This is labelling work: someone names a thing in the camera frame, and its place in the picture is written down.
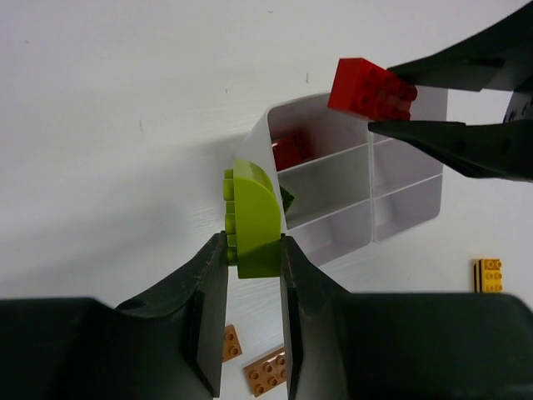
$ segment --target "lime green lego brick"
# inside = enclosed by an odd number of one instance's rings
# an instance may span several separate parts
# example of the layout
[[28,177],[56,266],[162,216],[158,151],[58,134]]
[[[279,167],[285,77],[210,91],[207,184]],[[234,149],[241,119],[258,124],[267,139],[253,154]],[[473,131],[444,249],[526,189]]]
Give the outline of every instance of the lime green lego brick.
[[271,180],[243,159],[236,159],[230,171],[223,182],[228,263],[237,263],[239,278],[279,277],[281,210]]

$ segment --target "white storage bin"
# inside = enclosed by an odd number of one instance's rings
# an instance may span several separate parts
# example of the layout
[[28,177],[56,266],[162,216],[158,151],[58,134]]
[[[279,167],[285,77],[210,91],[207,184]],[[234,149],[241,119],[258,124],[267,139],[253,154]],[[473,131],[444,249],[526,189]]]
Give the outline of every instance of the white storage bin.
[[[447,91],[419,87],[413,120],[446,120]],[[295,195],[282,231],[320,266],[372,241],[435,218],[441,209],[442,165],[416,148],[368,132],[367,121],[327,108],[329,93],[265,112],[236,151]],[[271,143],[296,131],[314,158],[277,172]]]
[[374,143],[373,193],[375,197],[442,173],[442,163],[412,145],[387,140]]
[[439,215],[442,175],[374,201],[376,240],[386,240]]
[[362,145],[337,157],[279,172],[279,184],[295,196],[285,215],[287,228],[298,228],[370,199],[368,152],[368,145]]
[[371,202],[366,200],[292,229],[302,251],[322,265],[368,245],[372,240]]

